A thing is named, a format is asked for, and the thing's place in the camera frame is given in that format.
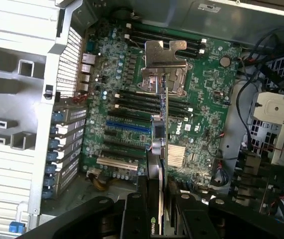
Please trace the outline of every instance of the blue pcie slot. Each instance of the blue pcie slot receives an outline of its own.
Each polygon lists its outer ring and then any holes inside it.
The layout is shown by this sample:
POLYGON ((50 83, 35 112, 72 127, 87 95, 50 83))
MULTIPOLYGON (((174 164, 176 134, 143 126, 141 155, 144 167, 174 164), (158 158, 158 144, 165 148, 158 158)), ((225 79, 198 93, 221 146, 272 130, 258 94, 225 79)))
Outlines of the blue pcie slot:
POLYGON ((125 129, 125 130, 137 131, 137 132, 141 132, 141 133, 150 133, 149 128, 129 125, 129 124, 126 124, 126 123, 113 122, 113 121, 110 121, 110 120, 107 120, 106 126, 115 127, 115 128, 122 128, 122 129, 125 129))

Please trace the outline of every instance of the connector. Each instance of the connector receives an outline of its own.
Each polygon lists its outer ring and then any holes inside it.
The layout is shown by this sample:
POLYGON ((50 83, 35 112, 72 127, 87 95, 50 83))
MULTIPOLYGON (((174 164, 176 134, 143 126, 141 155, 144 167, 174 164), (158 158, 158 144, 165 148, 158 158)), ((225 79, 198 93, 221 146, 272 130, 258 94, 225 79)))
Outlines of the connector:
POLYGON ((102 165, 111 166, 111 167, 116 167, 116 168, 123 168, 127 170, 133 170, 133 171, 138 170, 138 163, 127 163, 125 161, 119 161, 119 160, 111 159, 111 158, 99 157, 97 158, 97 163, 102 164, 102 165))

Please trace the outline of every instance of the green circuit board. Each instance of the green circuit board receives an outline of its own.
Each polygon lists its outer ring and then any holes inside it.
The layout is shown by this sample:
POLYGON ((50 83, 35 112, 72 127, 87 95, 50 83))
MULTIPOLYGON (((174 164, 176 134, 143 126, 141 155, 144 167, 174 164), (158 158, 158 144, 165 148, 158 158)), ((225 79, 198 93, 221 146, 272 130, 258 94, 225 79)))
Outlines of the green circuit board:
MULTIPOLYGON (((207 39, 205 54, 202 57, 186 58, 189 64, 184 86, 187 96, 169 98, 175 103, 188 103, 193 112, 187 119, 169 117, 169 144, 185 147, 185 155, 183 165, 169 166, 168 174, 178 181, 191 181, 195 185, 208 187, 213 166, 213 158, 208 151, 215 154, 219 148, 220 142, 215 138, 223 131, 231 88, 238 68, 236 60, 232 60, 228 67, 222 67, 220 59, 224 56, 237 59, 242 49, 223 40, 132 24, 133 27, 135 25, 145 31, 169 34, 181 39, 207 39)), ((120 90, 141 92, 137 85, 142 82, 141 68, 145 66, 145 52, 142 47, 125 41, 125 23, 101 20, 96 25, 95 32, 89 36, 87 45, 87 51, 97 55, 97 59, 89 83, 89 113, 81 167, 83 171, 97 168, 106 176, 121 174, 121 178, 127 176, 126 179, 134 180, 137 175, 145 174, 145 149, 150 146, 151 136, 147 130, 137 132, 113 127, 106 122, 150 128, 150 113, 115 107, 115 95, 120 90), (127 118, 126 111, 141 120, 127 118), (106 167, 97 163, 99 157, 133 163, 138 165, 138 169, 132 171, 106 167)))

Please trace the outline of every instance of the motherboard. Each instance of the motherboard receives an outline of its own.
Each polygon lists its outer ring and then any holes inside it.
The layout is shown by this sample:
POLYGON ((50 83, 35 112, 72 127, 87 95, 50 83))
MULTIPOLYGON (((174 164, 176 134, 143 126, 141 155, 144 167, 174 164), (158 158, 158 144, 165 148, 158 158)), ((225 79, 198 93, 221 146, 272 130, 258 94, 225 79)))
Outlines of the motherboard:
POLYGON ((146 174, 146 150, 151 147, 151 117, 159 98, 142 77, 144 44, 185 40, 176 57, 187 67, 168 78, 168 175, 176 181, 207 188, 219 148, 238 57, 231 42, 190 33, 121 21, 100 20, 88 31, 86 51, 95 56, 82 75, 88 84, 88 117, 81 169, 135 181, 146 174))

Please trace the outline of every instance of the heatsink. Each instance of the heatsink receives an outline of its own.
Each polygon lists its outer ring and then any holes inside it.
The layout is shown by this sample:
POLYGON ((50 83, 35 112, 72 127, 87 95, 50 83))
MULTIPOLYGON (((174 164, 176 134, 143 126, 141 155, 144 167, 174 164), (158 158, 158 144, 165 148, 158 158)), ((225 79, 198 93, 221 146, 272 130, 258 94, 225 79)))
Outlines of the heatsink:
POLYGON ((168 145, 168 166, 181 168, 184 165, 186 147, 173 144, 168 145))

